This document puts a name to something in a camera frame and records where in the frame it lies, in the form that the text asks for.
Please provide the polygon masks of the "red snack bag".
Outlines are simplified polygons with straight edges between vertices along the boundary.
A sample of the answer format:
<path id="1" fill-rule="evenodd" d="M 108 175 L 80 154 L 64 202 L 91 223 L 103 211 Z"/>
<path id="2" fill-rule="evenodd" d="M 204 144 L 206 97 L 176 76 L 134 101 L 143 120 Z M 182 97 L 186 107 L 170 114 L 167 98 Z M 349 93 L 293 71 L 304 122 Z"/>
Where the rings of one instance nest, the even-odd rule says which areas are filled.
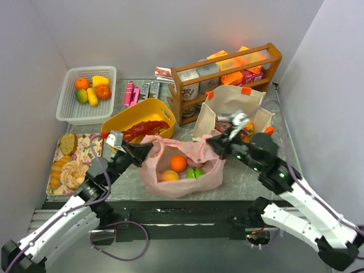
<path id="1" fill-rule="evenodd" d="M 218 131 L 219 133 L 223 133 L 225 130 L 231 127 L 231 123 L 225 123 L 225 122 L 216 122 L 214 129 Z"/>

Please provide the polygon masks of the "pink plastic grocery bag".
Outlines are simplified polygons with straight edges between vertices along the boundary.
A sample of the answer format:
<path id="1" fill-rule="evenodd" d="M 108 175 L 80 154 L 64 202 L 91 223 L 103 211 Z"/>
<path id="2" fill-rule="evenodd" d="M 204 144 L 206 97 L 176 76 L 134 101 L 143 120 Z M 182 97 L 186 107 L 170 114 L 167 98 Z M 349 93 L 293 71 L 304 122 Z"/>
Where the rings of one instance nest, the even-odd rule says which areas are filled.
<path id="1" fill-rule="evenodd" d="M 225 161 L 207 144 L 206 140 L 211 137 L 203 135 L 198 142 L 182 142 L 157 135 L 145 136 L 142 143 L 153 145 L 139 169 L 146 190 L 158 196 L 178 198 L 219 187 L 223 181 Z M 162 173 L 170 169 L 170 159 L 177 154 L 201 164 L 204 174 L 195 179 L 183 176 L 178 180 L 161 181 Z"/>

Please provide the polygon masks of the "silver blue drink can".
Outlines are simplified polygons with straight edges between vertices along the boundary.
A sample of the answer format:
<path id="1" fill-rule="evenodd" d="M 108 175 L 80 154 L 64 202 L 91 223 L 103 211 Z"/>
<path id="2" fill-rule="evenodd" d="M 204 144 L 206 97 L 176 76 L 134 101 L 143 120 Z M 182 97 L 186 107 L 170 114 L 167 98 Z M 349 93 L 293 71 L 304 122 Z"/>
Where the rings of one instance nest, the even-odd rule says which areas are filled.
<path id="1" fill-rule="evenodd" d="M 216 121 L 217 122 L 225 122 L 229 123 L 232 119 L 232 114 L 217 114 Z"/>

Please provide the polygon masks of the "orange yellow snack bag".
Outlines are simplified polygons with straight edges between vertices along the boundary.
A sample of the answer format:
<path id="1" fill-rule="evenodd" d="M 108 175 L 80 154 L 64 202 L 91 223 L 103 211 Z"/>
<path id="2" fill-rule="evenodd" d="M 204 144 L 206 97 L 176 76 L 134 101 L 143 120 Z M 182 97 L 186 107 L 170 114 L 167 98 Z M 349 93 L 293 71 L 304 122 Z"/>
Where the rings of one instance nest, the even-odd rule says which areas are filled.
<path id="1" fill-rule="evenodd" d="M 251 138 L 254 136 L 254 134 L 255 134 L 254 123 L 249 122 L 243 129 L 242 140 L 246 143 L 250 143 Z"/>

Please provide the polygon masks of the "floral canvas tote bag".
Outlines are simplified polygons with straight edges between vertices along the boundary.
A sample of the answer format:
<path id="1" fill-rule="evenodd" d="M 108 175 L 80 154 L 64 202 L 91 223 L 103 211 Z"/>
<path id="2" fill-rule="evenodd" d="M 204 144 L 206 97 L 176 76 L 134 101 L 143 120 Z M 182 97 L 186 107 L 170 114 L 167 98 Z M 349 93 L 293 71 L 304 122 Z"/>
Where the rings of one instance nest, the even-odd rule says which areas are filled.
<path id="1" fill-rule="evenodd" d="M 244 88 L 233 85 L 220 85 L 215 90 L 209 92 L 205 102 L 202 103 L 201 111 L 198 115 L 192 140 L 201 140 L 203 135 L 217 135 L 215 129 L 217 114 L 233 114 L 237 110 L 242 110 L 245 114 L 250 114 L 253 110 L 256 113 L 250 116 L 254 124 L 256 133 L 263 133 L 271 126 L 273 113 L 261 107 L 265 97 L 264 92 L 251 88 Z"/>

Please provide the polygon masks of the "green toy watermelon ball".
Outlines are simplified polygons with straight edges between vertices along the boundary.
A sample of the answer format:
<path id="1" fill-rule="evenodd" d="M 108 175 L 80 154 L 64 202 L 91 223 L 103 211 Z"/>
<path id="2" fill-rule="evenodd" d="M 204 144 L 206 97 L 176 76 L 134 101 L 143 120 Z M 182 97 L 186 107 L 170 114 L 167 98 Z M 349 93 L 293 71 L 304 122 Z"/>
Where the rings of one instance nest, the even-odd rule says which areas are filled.
<path id="1" fill-rule="evenodd" d="M 202 175 L 204 175 L 204 171 L 201 168 L 192 167 L 187 171 L 186 178 L 187 179 L 197 179 Z"/>

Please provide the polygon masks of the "orange toy tangerine bottom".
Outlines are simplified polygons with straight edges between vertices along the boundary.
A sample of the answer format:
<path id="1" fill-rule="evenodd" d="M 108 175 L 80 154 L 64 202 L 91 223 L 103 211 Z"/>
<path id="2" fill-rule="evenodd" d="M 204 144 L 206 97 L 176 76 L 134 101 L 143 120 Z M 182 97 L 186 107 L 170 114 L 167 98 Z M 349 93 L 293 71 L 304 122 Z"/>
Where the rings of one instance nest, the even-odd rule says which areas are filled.
<path id="1" fill-rule="evenodd" d="M 182 173 L 187 169 L 187 160 L 183 155 L 172 156 L 169 164 L 171 170 L 177 173 Z"/>

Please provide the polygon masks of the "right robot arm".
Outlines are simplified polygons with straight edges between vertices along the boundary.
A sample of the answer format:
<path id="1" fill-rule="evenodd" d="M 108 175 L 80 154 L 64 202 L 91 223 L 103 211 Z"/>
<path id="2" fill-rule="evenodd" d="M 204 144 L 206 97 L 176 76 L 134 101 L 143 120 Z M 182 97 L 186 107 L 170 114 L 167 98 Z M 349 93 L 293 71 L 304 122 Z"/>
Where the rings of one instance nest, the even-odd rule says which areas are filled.
<path id="1" fill-rule="evenodd" d="M 258 172 L 264 187 L 303 215 L 298 217 L 258 197 L 236 223 L 266 224 L 284 230 L 310 245 L 324 263 L 337 271 L 345 271 L 355 262 L 363 245 L 363 229 L 334 212 L 297 170 L 278 157 L 278 145 L 268 134 L 257 133 L 250 143 L 238 135 L 229 139 L 228 134 L 208 138 L 206 142 L 220 157 L 231 155 Z"/>

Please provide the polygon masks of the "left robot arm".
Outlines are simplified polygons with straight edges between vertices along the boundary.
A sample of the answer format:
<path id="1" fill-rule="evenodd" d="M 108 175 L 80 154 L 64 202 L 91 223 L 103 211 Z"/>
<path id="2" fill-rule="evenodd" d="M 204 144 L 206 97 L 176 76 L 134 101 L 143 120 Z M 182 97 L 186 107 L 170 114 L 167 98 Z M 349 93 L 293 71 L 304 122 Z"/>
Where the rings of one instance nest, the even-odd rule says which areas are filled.
<path id="1" fill-rule="evenodd" d="M 4 272 L 46 272 L 47 267 L 80 236 L 96 228 L 120 225 L 106 202 L 111 185 L 131 165 L 141 167 L 152 143 L 122 141 L 110 160 L 95 156 L 74 195 L 41 227 L 19 242 L 8 241 L 1 249 Z"/>

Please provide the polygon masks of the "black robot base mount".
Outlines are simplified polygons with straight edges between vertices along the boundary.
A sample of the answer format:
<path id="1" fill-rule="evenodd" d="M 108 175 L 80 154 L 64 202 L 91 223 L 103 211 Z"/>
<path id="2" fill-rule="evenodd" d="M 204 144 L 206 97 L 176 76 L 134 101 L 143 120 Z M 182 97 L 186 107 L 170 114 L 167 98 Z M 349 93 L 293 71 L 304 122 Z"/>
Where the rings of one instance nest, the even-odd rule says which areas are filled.
<path id="1" fill-rule="evenodd" d="M 109 201 L 97 225 L 117 242 L 157 239 L 228 238 L 244 240 L 248 231 L 266 231 L 251 201 Z"/>

